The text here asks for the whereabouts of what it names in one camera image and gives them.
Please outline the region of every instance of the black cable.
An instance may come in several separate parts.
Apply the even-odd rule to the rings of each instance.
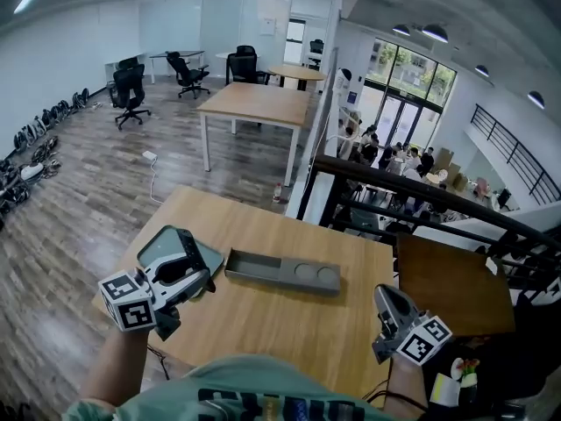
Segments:
[[[164,354],[162,354],[160,351],[156,351],[150,345],[148,345],[148,351],[150,351],[152,354],[154,354],[156,357],[158,357],[158,360],[160,361],[160,365],[161,365],[162,369],[164,370],[164,375],[166,375],[166,380],[169,381],[169,374],[167,373],[166,364],[164,363],[164,359],[166,358],[166,356]]]
[[[367,402],[371,403],[374,399],[376,399],[377,397],[380,397],[380,396],[390,396],[390,397],[394,397],[396,399],[401,399],[401,400],[405,401],[406,403],[410,403],[411,405],[414,405],[419,410],[422,410],[422,411],[425,411],[425,412],[428,410],[427,407],[425,407],[424,405],[422,405],[422,404],[418,403],[417,401],[411,399],[408,396],[400,395],[399,393],[394,393],[393,391],[387,391],[385,389],[379,391],[374,396],[370,397]]]
[[[362,396],[362,398],[363,398],[363,399],[368,399],[368,397],[371,396],[372,393],[373,393],[374,391],[376,391],[376,390],[380,387],[380,385],[386,383],[387,381],[389,381],[389,378],[386,379],[385,381],[380,382],[378,385],[376,385],[376,386],[374,387],[374,389],[371,389],[368,393],[366,393],[364,396]]]

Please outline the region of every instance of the glass door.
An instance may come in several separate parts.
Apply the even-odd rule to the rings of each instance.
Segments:
[[[397,142],[401,142],[403,145],[410,138],[409,133],[411,132],[415,119],[417,117],[417,112],[419,112],[419,107],[415,104],[406,103],[404,104],[401,115],[399,116],[397,127],[394,131],[394,136],[390,142],[391,145],[395,145]]]
[[[401,107],[401,99],[395,96],[386,96],[384,99],[384,106],[380,114],[380,121],[376,127],[376,134],[380,146],[385,146],[392,138],[395,121],[398,118]]]

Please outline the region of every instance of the white cable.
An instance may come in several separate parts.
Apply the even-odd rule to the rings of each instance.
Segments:
[[[156,161],[158,160],[158,156],[156,156],[156,159],[154,159],[152,161],[152,165],[150,166],[150,169],[154,172],[153,176],[152,176],[152,183],[150,184],[150,199],[152,201],[155,201],[156,203],[160,203],[163,204],[163,201],[157,200],[156,198],[153,197],[152,195],[152,191],[153,191],[153,187],[154,187],[154,180],[156,179],[156,170],[154,170],[154,165],[156,164]]]

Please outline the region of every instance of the window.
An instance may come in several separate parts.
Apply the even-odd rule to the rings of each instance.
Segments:
[[[433,60],[400,46],[389,85],[425,98],[436,67]]]
[[[387,84],[387,79],[394,63],[395,52],[397,52],[396,45],[376,39],[372,55],[370,56],[366,79]]]
[[[302,62],[302,42],[306,22],[291,18],[288,22],[287,44],[284,49],[284,61],[300,64]]]
[[[427,100],[431,103],[438,104],[438,106],[444,106],[452,89],[454,78],[456,78],[456,72],[451,68],[438,64],[437,72],[432,80]]]

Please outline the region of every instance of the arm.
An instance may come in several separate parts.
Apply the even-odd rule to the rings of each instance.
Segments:
[[[387,390],[408,396],[425,407],[429,406],[424,391],[423,369],[398,354],[392,358],[392,372]],[[383,411],[399,419],[418,419],[423,414],[414,405],[391,396],[386,396]]]
[[[113,328],[96,364],[89,370],[80,398],[118,407],[137,395],[146,363],[148,333]]]

